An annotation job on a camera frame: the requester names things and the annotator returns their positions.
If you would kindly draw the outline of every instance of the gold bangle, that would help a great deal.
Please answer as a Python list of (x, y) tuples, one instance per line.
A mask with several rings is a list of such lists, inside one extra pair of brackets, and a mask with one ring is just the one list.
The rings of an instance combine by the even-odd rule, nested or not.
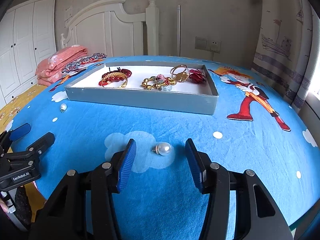
[(106, 76), (102, 79), (101, 85), (106, 82), (106, 79), (107, 79), (107, 78), (110, 78), (110, 77), (120, 77), (120, 78), (124, 78), (124, 79), (125, 79), (125, 82), (124, 82), (123, 84), (121, 84), (120, 86), (118, 86), (117, 88), (125, 88), (125, 87), (127, 86), (127, 84), (128, 84), (128, 77), (127, 77), (126, 74), (123, 74), (123, 73), (121, 73), (121, 72), (113, 72), (113, 73), (109, 73), (108, 75), (106, 75)]
[[(175, 74), (174, 72), (178, 68), (183, 68), (184, 70), (180, 73)], [(178, 65), (170, 70), (170, 74), (171, 74), (171, 77), (174, 78), (177, 82), (182, 83), (182, 82), (185, 82), (189, 78), (190, 70), (187, 68), (186, 65)]]
[(175, 79), (167, 77), (166, 80), (165, 80), (166, 82), (163, 82), (161, 84), (148, 85), (149, 81), (157, 81), (157, 80), (161, 80), (161, 79), (158, 79), (155, 76), (152, 76), (150, 78), (145, 78), (143, 80), (141, 86), (144, 87), (145, 89), (151, 90), (152, 88), (153, 89), (159, 89), (162, 86), (168, 86), (168, 85), (174, 86), (177, 83), (177, 81)]

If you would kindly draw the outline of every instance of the window sill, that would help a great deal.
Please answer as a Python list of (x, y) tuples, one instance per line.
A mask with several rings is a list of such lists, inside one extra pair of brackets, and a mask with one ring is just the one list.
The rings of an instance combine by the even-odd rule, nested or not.
[(306, 98), (306, 102), (320, 118), (320, 95), (315, 92), (309, 92)]

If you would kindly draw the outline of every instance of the white wardrobe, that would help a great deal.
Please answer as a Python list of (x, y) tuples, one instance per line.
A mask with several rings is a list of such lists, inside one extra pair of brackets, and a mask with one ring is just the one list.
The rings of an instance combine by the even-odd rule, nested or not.
[(10, 8), (0, 22), (0, 109), (37, 83), (37, 65), (56, 50), (55, 0)]

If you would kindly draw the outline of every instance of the blue gripper pad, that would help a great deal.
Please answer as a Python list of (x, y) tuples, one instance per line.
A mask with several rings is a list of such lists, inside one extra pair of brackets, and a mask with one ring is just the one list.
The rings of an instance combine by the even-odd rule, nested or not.
[(130, 139), (126, 149), (121, 156), (121, 166), (119, 168), (119, 179), (117, 183), (117, 189), (120, 192), (127, 186), (129, 175), (132, 169), (134, 158), (136, 157), (137, 144), (135, 140)]
[(193, 177), (193, 182), (196, 186), (196, 188), (199, 189), (199, 191), (203, 192), (203, 178), (204, 173), (206, 172), (203, 162), (201, 161), (201, 158), (198, 154), (198, 151), (196, 149), (196, 146), (194, 145), (191, 138), (189, 138), (186, 141), (186, 156), (189, 163), (191, 175)]
[(31, 126), (28, 123), (23, 124), (22, 126), (18, 127), (17, 129), (13, 130), (9, 136), (11, 141), (16, 141), (22, 136), (26, 135), (28, 132), (31, 131)]

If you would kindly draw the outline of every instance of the curtain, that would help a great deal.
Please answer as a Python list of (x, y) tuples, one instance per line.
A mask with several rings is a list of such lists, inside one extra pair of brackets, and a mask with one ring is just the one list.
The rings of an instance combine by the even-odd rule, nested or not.
[(298, 113), (315, 66), (308, 66), (312, 8), (308, 0), (263, 0), (260, 36), (252, 71)]

